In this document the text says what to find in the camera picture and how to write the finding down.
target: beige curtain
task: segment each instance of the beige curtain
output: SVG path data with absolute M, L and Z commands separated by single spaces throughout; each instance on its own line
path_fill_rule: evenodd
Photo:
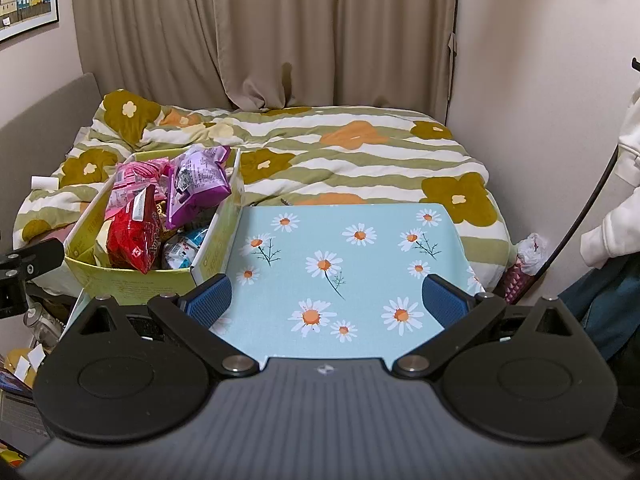
M 213 0 L 73 0 L 82 69 L 104 95 L 235 108 L 218 71 Z
M 455 0 L 73 1 L 82 67 L 102 92 L 446 114 Z

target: cardboard box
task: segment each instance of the cardboard box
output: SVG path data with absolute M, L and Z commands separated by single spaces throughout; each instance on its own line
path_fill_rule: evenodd
M 151 160 L 175 158 L 187 149 L 135 153 L 127 159 Z M 138 270 L 97 267 L 94 259 L 95 239 L 104 223 L 115 174 L 82 214 L 65 241 L 65 261 L 90 297 L 110 294 L 119 304 L 142 304 L 161 292 L 185 294 L 218 272 L 224 272 L 240 219 L 244 183 L 240 174 L 238 150 L 232 150 L 226 162 L 233 165 L 231 196 L 220 204 L 196 259 L 188 269 Z

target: wall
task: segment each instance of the wall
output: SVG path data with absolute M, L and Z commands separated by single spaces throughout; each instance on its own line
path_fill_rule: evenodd
M 553 249 L 609 160 L 640 74 L 640 0 L 459 0 L 448 125 L 488 167 L 514 242 L 536 231 Z M 580 232 L 630 192 L 611 177 Z M 578 238 L 537 294 L 585 270 Z
M 58 13 L 59 23 L 0 43 L 0 125 L 82 75 L 71 0 L 58 0 Z M 0 354 L 26 346 L 30 334 L 22 319 L 0 320 Z

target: white plastic bag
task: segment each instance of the white plastic bag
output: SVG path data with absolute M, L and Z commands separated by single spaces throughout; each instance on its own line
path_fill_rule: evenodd
M 546 240 L 541 238 L 538 233 L 530 234 L 516 245 L 516 249 L 522 262 L 520 268 L 529 276 L 534 276 L 548 258 Z

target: black cable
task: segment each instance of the black cable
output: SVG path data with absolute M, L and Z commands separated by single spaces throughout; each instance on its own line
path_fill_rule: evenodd
M 574 236 L 575 232 L 580 227 L 580 224 L 584 220 L 585 216 L 587 216 L 587 213 L 590 211 L 590 209 L 593 206 L 594 202 L 596 202 L 596 199 L 598 198 L 598 195 L 600 194 L 600 192 L 602 191 L 602 188 L 604 187 L 605 183 L 607 182 L 607 179 L 609 178 L 609 176 L 613 172 L 613 168 L 615 167 L 617 160 L 618 160 L 618 146 L 616 145 L 616 150 L 613 152 L 613 155 L 611 155 L 611 160 L 607 164 L 607 167 L 605 168 L 604 173 L 600 177 L 600 180 L 598 181 L 596 187 L 593 189 L 593 192 L 591 193 L 591 196 L 587 200 L 587 203 L 582 208 L 582 211 L 580 211 L 580 214 L 578 215 L 578 218 L 575 219 L 574 224 L 571 226 L 571 228 L 569 229 L 567 234 L 564 235 L 564 238 L 562 238 L 562 241 L 559 243 L 558 247 L 556 247 L 556 250 L 553 252 L 553 254 L 551 254 L 551 256 L 547 259 L 545 264 L 536 273 L 536 275 L 533 277 L 533 279 L 530 280 L 530 282 L 527 283 L 527 285 L 525 285 L 522 288 L 522 290 L 516 296 L 515 300 L 513 300 L 513 304 L 518 303 L 524 297 L 524 295 L 529 291 L 529 289 L 532 286 L 534 286 L 536 284 L 536 282 L 540 278 L 542 278 L 542 276 L 547 271 L 547 269 L 551 266 L 551 264 L 554 262 L 554 260 L 558 257 L 558 254 L 560 254 L 561 251 L 564 249 L 564 247 L 569 243 L 569 240 Z

